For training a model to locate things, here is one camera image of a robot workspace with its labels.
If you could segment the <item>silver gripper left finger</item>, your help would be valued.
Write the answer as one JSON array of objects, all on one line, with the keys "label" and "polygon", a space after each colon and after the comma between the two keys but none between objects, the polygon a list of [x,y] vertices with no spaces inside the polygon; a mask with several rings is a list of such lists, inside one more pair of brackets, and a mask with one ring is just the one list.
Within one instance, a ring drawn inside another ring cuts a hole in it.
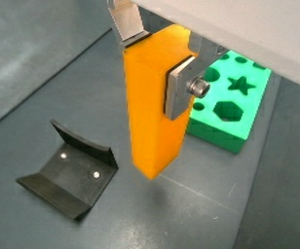
[{"label": "silver gripper left finger", "polygon": [[144,27],[138,5],[130,0],[108,0],[121,52],[150,36]]}]

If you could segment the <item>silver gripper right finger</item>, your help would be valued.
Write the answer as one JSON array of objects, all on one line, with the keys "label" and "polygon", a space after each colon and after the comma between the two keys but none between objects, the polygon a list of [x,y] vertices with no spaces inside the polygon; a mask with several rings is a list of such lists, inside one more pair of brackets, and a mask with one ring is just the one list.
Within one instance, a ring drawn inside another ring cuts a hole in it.
[{"label": "silver gripper right finger", "polygon": [[170,120],[186,111],[193,96],[204,98],[208,94],[211,84],[204,79],[204,73],[228,52],[224,46],[194,32],[189,35],[188,48],[196,55],[180,62],[168,74],[165,114]]}]

